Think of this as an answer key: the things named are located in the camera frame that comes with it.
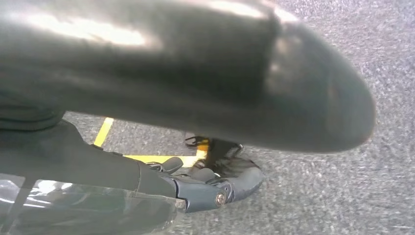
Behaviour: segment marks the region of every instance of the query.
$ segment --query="black leather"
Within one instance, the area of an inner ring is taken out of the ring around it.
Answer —
[[[41,107],[310,152],[375,124],[354,68],[261,1],[2,0],[0,14],[0,94]]]

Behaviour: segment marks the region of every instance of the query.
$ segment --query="gray carpet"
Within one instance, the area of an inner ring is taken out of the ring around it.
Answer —
[[[267,180],[251,198],[190,214],[172,234],[415,234],[415,1],[282,0],[343,52],[377,102],[373,138],[332,155],[248,147]],[[87,141],[102,118],[67,114]],[[183,154],[182,134],[117,121],[104,144],[129,154]]]

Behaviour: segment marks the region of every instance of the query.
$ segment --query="plastic wrap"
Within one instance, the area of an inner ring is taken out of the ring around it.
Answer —
[[[23,179],[13,177],[0,175],[1,235],[153,234],[184,215],[179,199],[50,180],[38,180],[18,205]],[[11,210],[18,213],[10,221]]]

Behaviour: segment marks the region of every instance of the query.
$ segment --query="yellow floor marking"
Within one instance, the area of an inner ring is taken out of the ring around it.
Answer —
[[[172,157],[178,157],[183,161],[183,167],[192,167],[199,159],[197,156],[159,156],[159,155],[124,155],[127,158],[142,161],[144,163],[157,162],[164,163]]]
[[[104,120],[104,123],[101,126],[101,129],[98,132],[98,135],[95,138],[94,145],[96,146],[102,146],[104,143],[111,126],[114,122],[113,118],[107,117]],[[200,144],[197,146],[196,156],[159,156],[159,155],[124,155],[124,157],[135,159],[142,161],[144,163],[150,163],[150,162],[158,162],[158,163],[164,163],[168,159],[172,157],[179,157],[183,161],[183,167],[192,167],[193,164],[199,159],[206,158],[206,154],[209,149],[209,143],[208,141],[205,141],[204,144]]]
[[[102,144],[105,141],[105,138],[108,135],[108,132],[111,129],[113,122],[114,122],[113,118],[110,118],[110,117],[105,118],[104,123],[102,124],[101,129],[99,130],[98,135],[95,138],[94,145],[100,146],[100,147],[102,146]]]

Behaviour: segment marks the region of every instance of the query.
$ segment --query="screw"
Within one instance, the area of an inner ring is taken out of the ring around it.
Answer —
[[[216,195],[215,203],[216,203],[217,206],[219,206],[219,207],[223,206],[225,201],[226,201],[226,198],[225,198],[225,195],[223,193],[220,192],[220,193],[218,193],[218,195]]]

